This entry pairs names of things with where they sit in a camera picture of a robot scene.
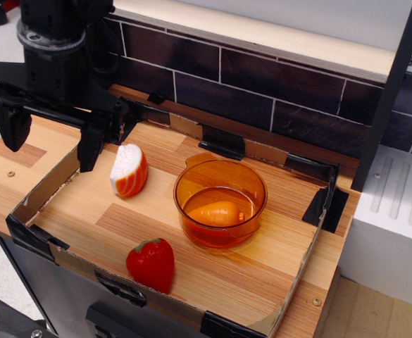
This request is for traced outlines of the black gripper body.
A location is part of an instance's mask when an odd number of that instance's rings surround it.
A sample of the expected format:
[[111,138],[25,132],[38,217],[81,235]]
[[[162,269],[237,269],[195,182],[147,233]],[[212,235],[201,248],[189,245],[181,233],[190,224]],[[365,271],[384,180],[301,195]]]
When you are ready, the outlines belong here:
[[24,50],[22,63],[0,61],[0,101],[29,101],[38,115],[77,127],[101,128],[106,143],[120,144],[128,107],[94,78],[81,48],[67,51]]

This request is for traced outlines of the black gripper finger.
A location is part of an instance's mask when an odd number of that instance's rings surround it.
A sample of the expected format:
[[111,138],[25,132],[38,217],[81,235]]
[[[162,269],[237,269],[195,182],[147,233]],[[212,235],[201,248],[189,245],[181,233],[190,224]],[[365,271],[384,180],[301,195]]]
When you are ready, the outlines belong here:
[[81,130],[81,138],[77,145],[77,159],[80,162],[80,172],[93,171],[99,154],[104,148],[105,131],[101,128],[86,128]]
[[25,143],[32,124],[30,113],[24,108],[29,101],[7,103],[0,101],[0,135],[13,152],[19,151]]

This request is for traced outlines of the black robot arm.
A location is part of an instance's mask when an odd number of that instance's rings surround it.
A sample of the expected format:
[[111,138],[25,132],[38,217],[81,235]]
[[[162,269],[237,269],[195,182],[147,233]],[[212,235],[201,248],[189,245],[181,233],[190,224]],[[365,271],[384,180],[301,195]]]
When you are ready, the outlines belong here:
[[128,106],[95,78],[112,70],[92,61],[93,32],[114,10],[112,1],[21,1],[24,61],[0,62],[0,135],[11,151],[34,115],[80,130],[81,172],[93,170],[105,144],[122,142]]

